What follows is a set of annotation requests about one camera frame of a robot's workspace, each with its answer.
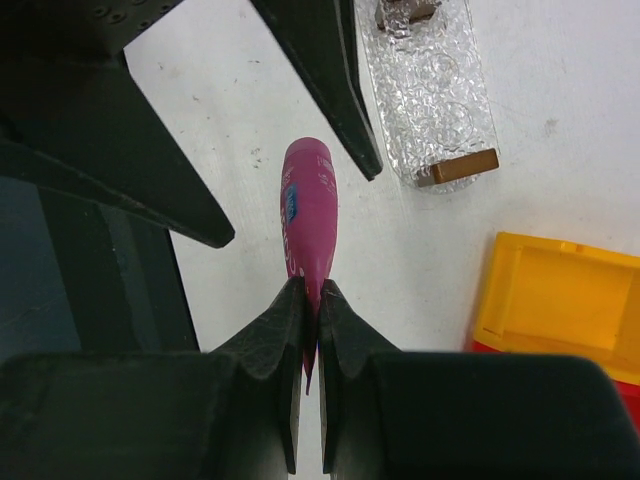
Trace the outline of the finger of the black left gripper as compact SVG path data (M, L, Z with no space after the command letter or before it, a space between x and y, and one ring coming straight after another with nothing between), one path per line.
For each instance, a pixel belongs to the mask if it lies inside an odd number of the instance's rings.
M263 0L253 6L358 170L374 180L383 162L360 86L354 3Z

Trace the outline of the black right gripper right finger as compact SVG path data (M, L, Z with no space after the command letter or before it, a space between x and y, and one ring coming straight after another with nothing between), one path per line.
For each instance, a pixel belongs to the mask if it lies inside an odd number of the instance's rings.
M612 381L566 355L408 352L322 290L323 469L334 479L635 479Z

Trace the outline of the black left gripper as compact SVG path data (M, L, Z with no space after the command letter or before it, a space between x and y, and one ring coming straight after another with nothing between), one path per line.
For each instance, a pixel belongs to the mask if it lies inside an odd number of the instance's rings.
M124 53L177 5L2 2L1 174L222 248L234 228Z

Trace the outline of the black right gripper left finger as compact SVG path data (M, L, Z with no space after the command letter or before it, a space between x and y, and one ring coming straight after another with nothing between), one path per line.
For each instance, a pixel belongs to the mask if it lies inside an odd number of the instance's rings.
M5 479L285 479L304 283L209 353L56 353L1 367Z

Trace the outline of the pink toothpaste tube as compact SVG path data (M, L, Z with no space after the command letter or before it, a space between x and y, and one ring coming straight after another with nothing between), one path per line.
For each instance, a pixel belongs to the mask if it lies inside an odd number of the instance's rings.
M312 378L318 342L321 291L337 243L338 189L331 154L320 140L303 137L286 150L281 177L280 220L285 267L305 283L308 312L303 368Z

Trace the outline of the clear textured acrylic tray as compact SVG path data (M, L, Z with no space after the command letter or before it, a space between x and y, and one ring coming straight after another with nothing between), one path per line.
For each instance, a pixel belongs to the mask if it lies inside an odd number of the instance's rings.
M380 31L379 1L354 4L387 159L406 185L430 193L460 191L480 175L419 188L419 169L495 148L494 120L469 5L441 1L434 16Z

